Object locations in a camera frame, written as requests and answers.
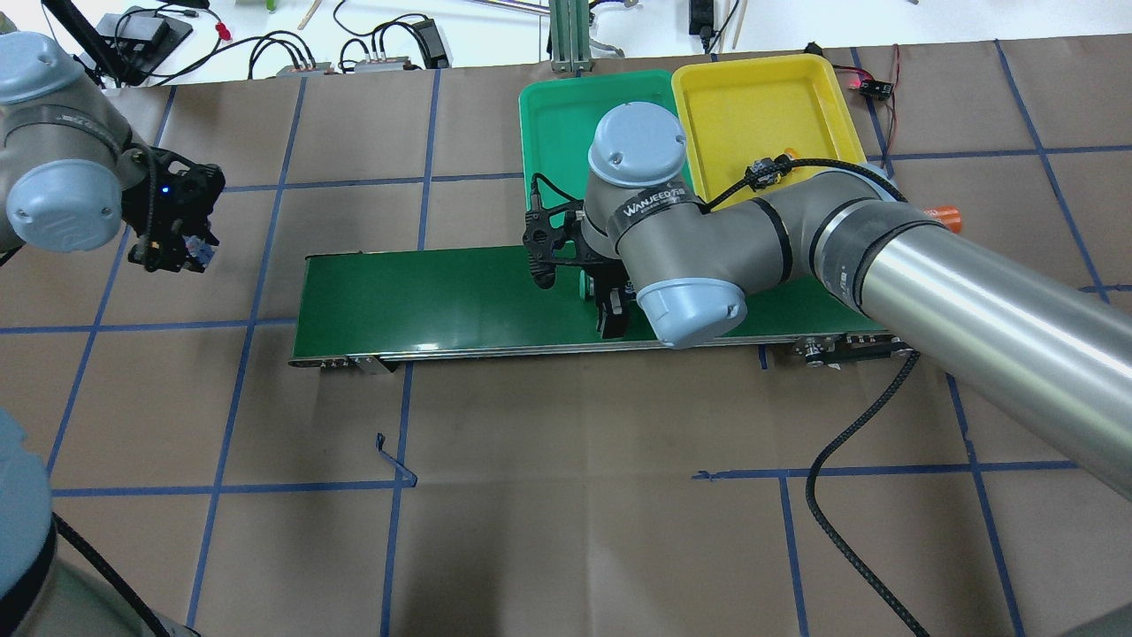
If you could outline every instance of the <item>orange object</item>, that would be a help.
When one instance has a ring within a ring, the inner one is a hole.
[[[963,215],[959,213],[959,208],[953,205],[942,205],[938,207],[929,207],[924,210],[932,218],[935,218],[940,223],[947,226],[954,233],[960,233],[963,230]]]

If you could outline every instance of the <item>green conveyor belt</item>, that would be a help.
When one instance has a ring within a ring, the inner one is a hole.
[[[713,345],[881,333],[814,279],[747,298],[747,320]],[[318,255],[307,259],[292,365],[610,352],[661,347],[633,304],[629,333],[602,341],[578,274],[537,287],[522,247]]]

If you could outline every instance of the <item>yellow bin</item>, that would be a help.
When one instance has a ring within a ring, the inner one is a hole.
[[[672,75],[672,92],[688,137],[693,186],[705,200],[741,179],[753,162],[786,148],[799,157],[865,161],[833,67],[817,55],[686,66]],[[781,184],[820,170],[795,170]],[[747,188],[723,205],[751,197]]]

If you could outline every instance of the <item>black pole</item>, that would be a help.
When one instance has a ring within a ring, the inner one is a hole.
[[[137,86],[145,81],[145,74],[126,63],[126,60],[110,44],[106,44],[106,41],[98,35],[98,32],[91,26],[91,23],[70,0],[43,0],[43,6],[51,11],[51,15],[55,16],[59,24],[78,41],[79,46],[106,75],[130,86]]]

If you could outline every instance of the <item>blue cap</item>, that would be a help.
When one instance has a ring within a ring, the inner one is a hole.
[[[51,528],[51,487],[24,430],[0,410],[0,596],[32,567]]]
[[[658,281],[637,291],[637,304],[664,347],[685,350],[730,333],[747,317],[747,301],[735,283],[686,277]]]
[[[91,250],[118,234],[122,186],[110,169],[93,161],[53,161],[16,181],[6,213],[19,238],[35,247]]]
[[[675,114],[650,102],[611,109],[593,134],[590,167],[623,188],[648,188],[680,173],[687,138]]]
[[[54,40],[29,31],[0,35],[0,104],[49,95],[83,76]]]

